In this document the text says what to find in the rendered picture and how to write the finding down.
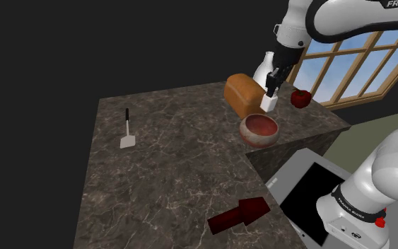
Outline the white bottle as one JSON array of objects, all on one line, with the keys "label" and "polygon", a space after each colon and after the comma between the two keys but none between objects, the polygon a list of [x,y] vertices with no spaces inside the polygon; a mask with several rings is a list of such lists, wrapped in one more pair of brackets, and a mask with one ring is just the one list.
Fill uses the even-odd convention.
[{"label": "white bottle", "polygon": [[266,80],[267,74],[274,70],[272,64],[274,58],[274,52],[268,51],[264,55],[262,63],[257,67],[254,76],[252,77],[254,81],[257,82],[265,91],[267,91]]}]

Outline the red apple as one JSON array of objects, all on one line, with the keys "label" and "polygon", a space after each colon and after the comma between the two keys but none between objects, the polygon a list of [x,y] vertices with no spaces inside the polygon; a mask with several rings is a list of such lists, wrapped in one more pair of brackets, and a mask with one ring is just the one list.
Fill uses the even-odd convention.
[{"label": "red apple", "polygon": [[305,108],[312,100],[312,94],[306,90],[294,88],[291,94],[291,104],[295,108]]}]

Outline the small white cube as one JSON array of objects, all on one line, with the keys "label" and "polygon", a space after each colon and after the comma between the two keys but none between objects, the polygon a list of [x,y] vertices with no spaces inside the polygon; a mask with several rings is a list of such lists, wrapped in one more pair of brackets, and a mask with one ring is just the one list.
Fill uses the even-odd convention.
[{"label": "small white cube", "polygon": [[267,94],[264,94],[262,97],[262,101],[260,103],[260,108],[265,112],[271,112],[274,110],[277,100],[278,96],[276,94],[273,94],[272,97],[269,97]]}]

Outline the brown bread loaf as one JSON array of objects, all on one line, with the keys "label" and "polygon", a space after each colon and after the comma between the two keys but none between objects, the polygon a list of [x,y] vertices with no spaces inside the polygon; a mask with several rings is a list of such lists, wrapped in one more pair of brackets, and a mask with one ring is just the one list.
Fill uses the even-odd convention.
[{"label": "brown bread loaf", "polygon": [[264,89],[246,74],[233,74],[227,78],[224,98],[242,120],[246,116],[265,111],[260,108]]}]

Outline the wooden framed window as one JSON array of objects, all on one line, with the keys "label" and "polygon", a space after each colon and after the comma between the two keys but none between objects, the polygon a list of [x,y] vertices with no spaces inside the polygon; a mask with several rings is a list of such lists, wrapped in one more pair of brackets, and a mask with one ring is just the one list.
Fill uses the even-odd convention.
[{"label": "wooden framed window", "polygon": [[398,30],[333,45],[312,41],[288,82],[329,110],[383,99],[398,81]]}]

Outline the red bowl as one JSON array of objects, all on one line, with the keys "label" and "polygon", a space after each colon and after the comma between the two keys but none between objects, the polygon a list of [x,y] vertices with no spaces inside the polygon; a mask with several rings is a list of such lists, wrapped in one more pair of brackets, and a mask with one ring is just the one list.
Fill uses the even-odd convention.
[{"label": "red bowl", "polygon": [[263,149],[279,140],[280,129],[277,122],[267,115],[251,114],[240,123],[239,133],[248,145]]}]

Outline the dark red angular block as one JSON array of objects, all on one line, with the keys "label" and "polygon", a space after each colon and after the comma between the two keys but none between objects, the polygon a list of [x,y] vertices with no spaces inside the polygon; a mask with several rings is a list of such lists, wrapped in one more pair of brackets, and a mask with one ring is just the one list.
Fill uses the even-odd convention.
[{"label": "dark red angular block", "polygon": [[238,224],[248,226],[270,211],[269,205],[263,197],[240,199],[237,207],[214,216],[207,221],[211,233],[216,235]]}]

